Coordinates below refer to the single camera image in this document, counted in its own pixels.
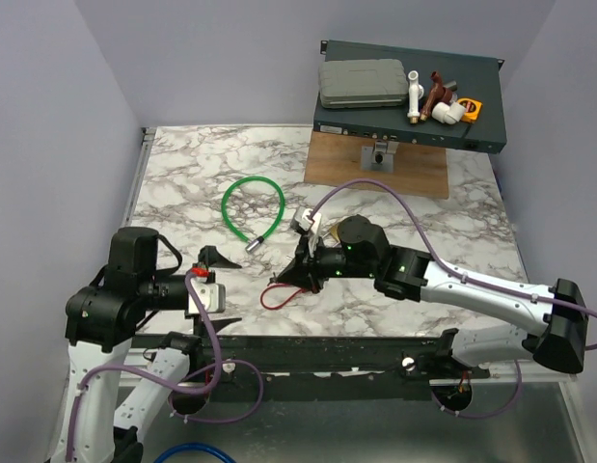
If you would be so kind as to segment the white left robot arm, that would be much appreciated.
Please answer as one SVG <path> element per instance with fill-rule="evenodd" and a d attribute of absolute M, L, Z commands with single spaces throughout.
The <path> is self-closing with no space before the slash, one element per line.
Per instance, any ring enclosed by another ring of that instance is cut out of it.
<path fill-rule="evenodd" d="M 149 425 L 171 393 L 209 395 L 223 374 L 222 349 L 209 315 L 225 301 L 216 268 L 234 263 L 215 247 L 200 250 L 185 275 L 157 266 L 158 248 L 182 255 L 159 231 L 123 227 L 111 238 L 107 263 L 66 305 L 69 376 L 66 412 L 53 462 L 139 462 Z M 212 348 L 211 375 L 199 388 L 180 386 L 204 366 L 202 340 L 171 332 L 146 369 L 125 360 L 149 311 L 194 309 Z"/>

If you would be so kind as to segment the white elbow pipe fitting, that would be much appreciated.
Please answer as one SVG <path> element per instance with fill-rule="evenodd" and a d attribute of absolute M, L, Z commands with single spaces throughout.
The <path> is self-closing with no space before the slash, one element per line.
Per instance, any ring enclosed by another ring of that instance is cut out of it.
<path fill-rule="evenodd" d="M 466 114 L 466 107 L 454 101 L 451 104 L 438 102 L 432 109 L 431 117 L 442 124 L 459 123 Z"/>

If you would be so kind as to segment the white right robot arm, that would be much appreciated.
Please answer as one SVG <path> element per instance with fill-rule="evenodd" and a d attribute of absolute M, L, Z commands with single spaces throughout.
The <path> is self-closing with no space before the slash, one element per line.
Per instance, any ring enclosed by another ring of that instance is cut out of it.
<path fill-rule="evenodd" d="M 391 244 L 382 227 L 361 215 L 344 219 L 338 236 L 340 245 L 328 247 L 302 231 L 293 259 L 274 283 L 318 293 L 330 279 L 370 279 L 392 299 L 451 305 L 500 320 L 496 327 L 440 336 L 433 366 L 446 378 L 485 362 L 516 360 L 561 373 L 583 371 L 588 317 L 574 282 L 531 285 L 468 271 Z"/>

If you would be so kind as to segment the red plastic seal tag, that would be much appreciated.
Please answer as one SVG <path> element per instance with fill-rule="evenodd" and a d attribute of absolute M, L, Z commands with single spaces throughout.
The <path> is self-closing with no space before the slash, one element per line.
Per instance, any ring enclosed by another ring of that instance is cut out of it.
<path fill-rule="evenodd" d="M 271 284 L 261 292 L 259 303 L 267 311 L 278 311 L 305 292 L 297 286 Z"/>

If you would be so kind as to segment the brass padlock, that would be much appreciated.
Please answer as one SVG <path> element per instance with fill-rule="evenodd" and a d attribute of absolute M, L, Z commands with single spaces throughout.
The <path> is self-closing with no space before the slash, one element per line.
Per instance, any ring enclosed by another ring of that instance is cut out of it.
<path fill-rule="evenodd" d="M 324 234 L 325 237 L 330 237 L 337 242 L 340 242 L 339 239 L 339 223 L 335 223 L 333 226 L 330 227 Z"/>

